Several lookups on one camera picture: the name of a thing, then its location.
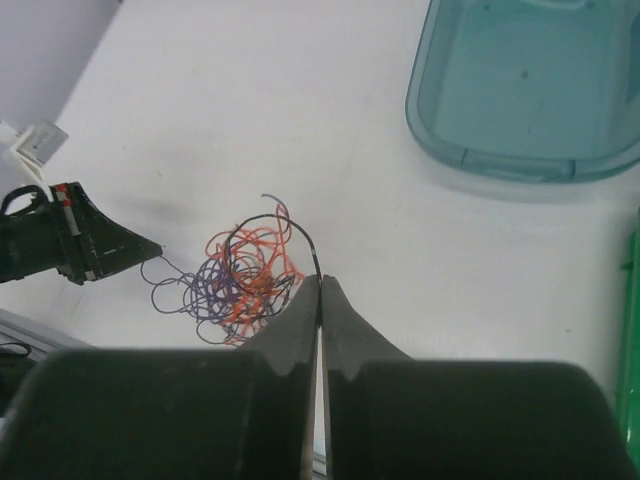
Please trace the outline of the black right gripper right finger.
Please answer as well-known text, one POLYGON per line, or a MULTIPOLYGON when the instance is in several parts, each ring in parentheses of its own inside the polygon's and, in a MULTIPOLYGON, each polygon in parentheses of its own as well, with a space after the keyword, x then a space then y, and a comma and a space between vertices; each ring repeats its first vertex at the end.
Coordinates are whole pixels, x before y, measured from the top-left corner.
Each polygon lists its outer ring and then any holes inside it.
POLYGON ((414 359, 323 279, 332 479, 635 479, 608 402, 561 362, 414 359))

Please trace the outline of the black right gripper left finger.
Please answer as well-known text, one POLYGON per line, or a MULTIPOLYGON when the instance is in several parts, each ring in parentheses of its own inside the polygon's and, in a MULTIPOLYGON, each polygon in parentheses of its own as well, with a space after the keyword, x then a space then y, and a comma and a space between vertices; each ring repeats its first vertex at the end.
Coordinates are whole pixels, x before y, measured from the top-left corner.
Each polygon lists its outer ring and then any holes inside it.
POLYGON ((1 431, 5 479, 309 479, 320 282, 233 349, 75 349, 1 431))

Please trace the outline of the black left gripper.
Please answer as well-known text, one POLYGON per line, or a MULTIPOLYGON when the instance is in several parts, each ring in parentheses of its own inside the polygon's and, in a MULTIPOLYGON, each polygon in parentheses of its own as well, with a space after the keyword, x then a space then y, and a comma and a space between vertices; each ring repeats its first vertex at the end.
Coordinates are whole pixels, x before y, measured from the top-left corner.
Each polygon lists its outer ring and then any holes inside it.
POLYGON ((114 222, 78 182, 54 186, 54 202, 36 185, 1 203, 1 282, 56 270, 82 285, 161 256, 162 246, 114 222))

